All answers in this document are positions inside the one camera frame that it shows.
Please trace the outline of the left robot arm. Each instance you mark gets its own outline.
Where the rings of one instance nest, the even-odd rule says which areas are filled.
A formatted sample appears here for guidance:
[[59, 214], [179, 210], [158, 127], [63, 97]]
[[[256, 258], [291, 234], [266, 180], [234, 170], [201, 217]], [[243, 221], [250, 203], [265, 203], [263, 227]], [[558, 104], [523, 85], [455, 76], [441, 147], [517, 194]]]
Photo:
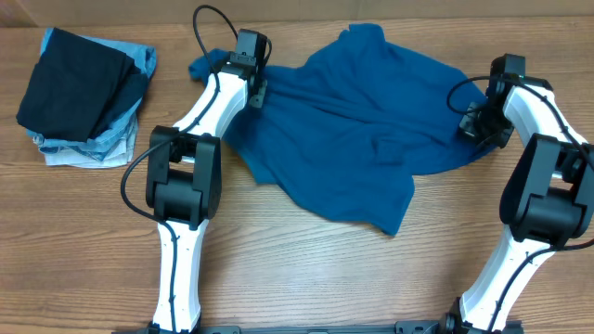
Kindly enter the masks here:
[[159, 220], [161, 275], [150, 333], [194, 333], [200, 326], [200, 257], [221, 197], [221, 139], [240, 111], [261, 107], [271, 48], [265, 35], [240, 30], [235, 50], [209, 74], [189, 113], [151, 133], [146, 202]]

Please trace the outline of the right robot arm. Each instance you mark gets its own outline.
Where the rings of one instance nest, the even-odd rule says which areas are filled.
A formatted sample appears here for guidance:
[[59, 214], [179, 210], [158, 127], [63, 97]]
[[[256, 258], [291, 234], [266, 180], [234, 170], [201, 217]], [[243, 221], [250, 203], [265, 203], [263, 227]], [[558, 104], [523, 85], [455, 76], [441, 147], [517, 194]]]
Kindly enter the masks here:
[[501, 196], [495, 250], [432, 333], [523, 332], [508, 319], [513, 304], [547, 259], [580, 249], [593, 216], [593, 146], [562, 116], [550, 83], [527, 76], [513, 54], [495, 58], [485, 80], [486, 101], [462, 111], [459, 132], [500, 148], [518, 134], [524, 151]]

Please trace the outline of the blue polo shirt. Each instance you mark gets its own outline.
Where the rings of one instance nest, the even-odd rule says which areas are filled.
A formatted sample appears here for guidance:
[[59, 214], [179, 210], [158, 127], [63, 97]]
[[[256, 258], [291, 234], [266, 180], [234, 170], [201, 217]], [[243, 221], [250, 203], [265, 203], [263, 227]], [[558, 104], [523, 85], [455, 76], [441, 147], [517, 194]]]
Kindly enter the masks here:
[[456, 68], [389, 43], [372, 23], [350, 25], [301, 67], [269, 66], [259, 109], [224, 139], [259, 184], [335, 222], [394, 236], [418, 175], [489, 152], [459, 133], [461, 112], [484, 94]]

